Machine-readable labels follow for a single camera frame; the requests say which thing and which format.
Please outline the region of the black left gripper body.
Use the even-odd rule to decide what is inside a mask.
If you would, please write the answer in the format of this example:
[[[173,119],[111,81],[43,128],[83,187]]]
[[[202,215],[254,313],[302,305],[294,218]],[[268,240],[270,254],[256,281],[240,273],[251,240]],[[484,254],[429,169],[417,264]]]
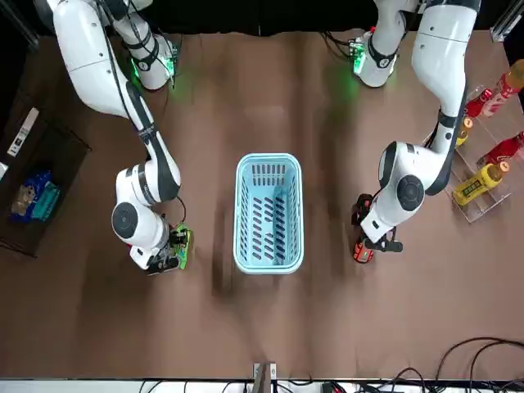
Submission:
[[[398,241],[382,239],[379,242],[373,243],[370,239],[364,240],[364,246],[369,250],[380,251],[380,252],[401,252],[403,250],[403,244]]]

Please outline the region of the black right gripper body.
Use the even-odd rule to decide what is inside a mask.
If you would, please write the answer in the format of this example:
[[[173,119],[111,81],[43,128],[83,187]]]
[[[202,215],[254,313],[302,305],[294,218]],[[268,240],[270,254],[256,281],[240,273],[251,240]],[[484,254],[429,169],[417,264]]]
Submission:
[[[166,246],[150,258],[146,273],[148,275],[165,273],[172,269],[180,269],[183,262],[184,247],[181,245]]]

